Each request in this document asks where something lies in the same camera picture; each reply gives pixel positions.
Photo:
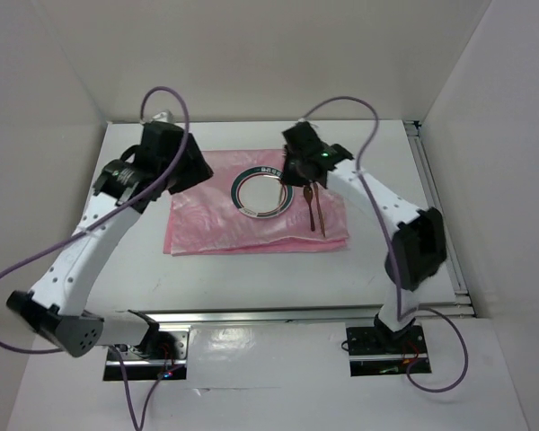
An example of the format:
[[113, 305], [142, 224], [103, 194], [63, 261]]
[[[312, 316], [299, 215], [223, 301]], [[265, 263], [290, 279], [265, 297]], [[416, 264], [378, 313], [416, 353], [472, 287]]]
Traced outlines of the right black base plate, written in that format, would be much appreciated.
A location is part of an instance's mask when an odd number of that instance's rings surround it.
[[349, 355], [352, 377], [431, 374], [428, 348], [420, 325], [396, 341], [384, 344], [374, 327], [348, 327], [340, 347]]

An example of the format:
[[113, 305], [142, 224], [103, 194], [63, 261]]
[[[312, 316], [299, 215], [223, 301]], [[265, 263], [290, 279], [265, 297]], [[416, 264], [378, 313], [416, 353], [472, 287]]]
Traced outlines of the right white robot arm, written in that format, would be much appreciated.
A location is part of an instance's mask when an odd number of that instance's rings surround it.
[[395, 351], [414, 323], [421, 287], [447, 259], [442, 214], [398, 196], [363, 170], [349, 150], [323, 142], [307, 121], [298, 121], [282, 136], [283, 183], [292, 187], [317, 183], [379, 223], [387, 246], [384, 270], [394, 287], [374, 318], [374, 341], [384, 352]]

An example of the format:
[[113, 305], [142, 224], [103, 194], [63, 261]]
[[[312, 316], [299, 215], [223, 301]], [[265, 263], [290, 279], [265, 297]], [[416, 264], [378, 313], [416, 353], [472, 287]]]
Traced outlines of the copper fork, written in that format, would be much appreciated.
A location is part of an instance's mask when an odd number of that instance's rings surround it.
[[286, 198], [286, 186], [280, 182], [277, 209], [281, 208], [285, 198]]

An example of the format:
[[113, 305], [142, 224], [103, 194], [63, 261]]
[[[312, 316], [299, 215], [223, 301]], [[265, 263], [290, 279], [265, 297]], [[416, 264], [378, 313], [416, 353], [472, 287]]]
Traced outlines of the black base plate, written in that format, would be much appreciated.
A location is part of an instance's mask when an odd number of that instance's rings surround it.
[[396, 341], [384, 344], [374, 327], [348, 327], [340, 347], [349, 355], [352, 377], [431, 374], [428, 348], [420, 325]]
[[161, 377], [165, 381], [180, 381], [187, 377], [187, 356], [190, 328], [166, 325], [160, 330], [155, 347], [148, 353], [129, 345], [117, 345], [118, 352], [108, 352], [102, 379], [105, 382], [122, 381], [119, 358], [131, 382], [150, 382]]

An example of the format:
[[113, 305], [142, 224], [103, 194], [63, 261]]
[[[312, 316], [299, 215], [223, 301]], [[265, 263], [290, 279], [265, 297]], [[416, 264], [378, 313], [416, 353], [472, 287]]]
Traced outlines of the copper knife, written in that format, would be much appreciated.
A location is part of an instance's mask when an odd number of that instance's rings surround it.
[[313, 189], [314, 189], [314, 197], [315, 197], [315, 201], [316, 201], [316, 209], [317, 209], [317, 213], [318, 213], [318, 220], [319, 220], [320, 230], [321, 230], [323, 238], [325, 238], [326, 237], [325, 225], [324, 225], [323, 211], [322, 211], [320, 195], [319, 195], [319, 185], [318, 185], [317, 182], [313, 183]]

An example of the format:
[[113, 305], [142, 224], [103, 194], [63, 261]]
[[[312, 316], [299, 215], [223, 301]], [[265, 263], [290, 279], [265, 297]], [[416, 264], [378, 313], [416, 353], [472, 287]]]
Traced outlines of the copper spoon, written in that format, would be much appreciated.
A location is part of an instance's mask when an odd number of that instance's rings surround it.
[[314, 193], [310, 185], [305, 185], [303, 187], [303, 195], [304, 195], [305, 202], [308, 206], [310, 230], [314, 232], [316, 229], [315, 221], [314, 221], [314, 211], [313, 211]]

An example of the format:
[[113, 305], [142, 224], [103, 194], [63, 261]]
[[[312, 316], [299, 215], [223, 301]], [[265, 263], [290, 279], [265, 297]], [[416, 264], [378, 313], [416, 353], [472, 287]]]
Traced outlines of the white plate green rim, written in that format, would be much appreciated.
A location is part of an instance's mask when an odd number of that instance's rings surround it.
[[238, 174], [230, 189], [234, 206], [244, 216], [253, 219], [281, 216], [294, 200], [293, 188], [284, 184], [286, 198], [277, 209], [281, 174], [279, 169], [266, 165], [254, 166]]

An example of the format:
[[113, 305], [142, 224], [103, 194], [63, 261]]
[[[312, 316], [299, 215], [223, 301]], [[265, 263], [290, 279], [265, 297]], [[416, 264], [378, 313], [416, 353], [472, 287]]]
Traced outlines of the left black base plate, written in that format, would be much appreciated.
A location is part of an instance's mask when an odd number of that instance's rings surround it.
[[148, 353], [129, 345], [117, 345], [118, 352], [108, 352], [102, 379], [105, 382], [122, 381], [119, 358], [131, 382], [150, 382], [161, 377], [165, 381], [180, 381], [187, 377], [187, 356], [190, 328], [166, 325], [160, 330], [155, 347]]

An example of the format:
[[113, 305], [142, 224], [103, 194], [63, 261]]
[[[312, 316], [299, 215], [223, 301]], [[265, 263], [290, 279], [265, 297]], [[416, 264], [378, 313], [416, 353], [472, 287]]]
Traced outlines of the aluminium front rail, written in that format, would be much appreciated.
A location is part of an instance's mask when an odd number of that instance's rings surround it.
[[377, 313], [377, 307], [366, 306], [276, 310], [146, 312], [150, 318], [161, 323], [187, 325], [373, 320]]

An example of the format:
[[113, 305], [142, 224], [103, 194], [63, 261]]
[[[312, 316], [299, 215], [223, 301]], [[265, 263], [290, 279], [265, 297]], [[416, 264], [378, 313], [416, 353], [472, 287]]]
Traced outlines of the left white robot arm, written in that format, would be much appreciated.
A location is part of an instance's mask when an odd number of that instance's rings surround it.
[[127, 345], [140, 358], [152, 356], [168, 339], [156, 321], [133, 310], [99, 316], [86, 311], [86, 303], [119, 241], [149, 204], [212, 175], [192, 134], [166, 122], [146, 123], [139, 144], [107, 163], [94, 182], [75, 229], [77, 240], [28, 292], [12, 292], [7, 307], [70, 356], [112, 345]]

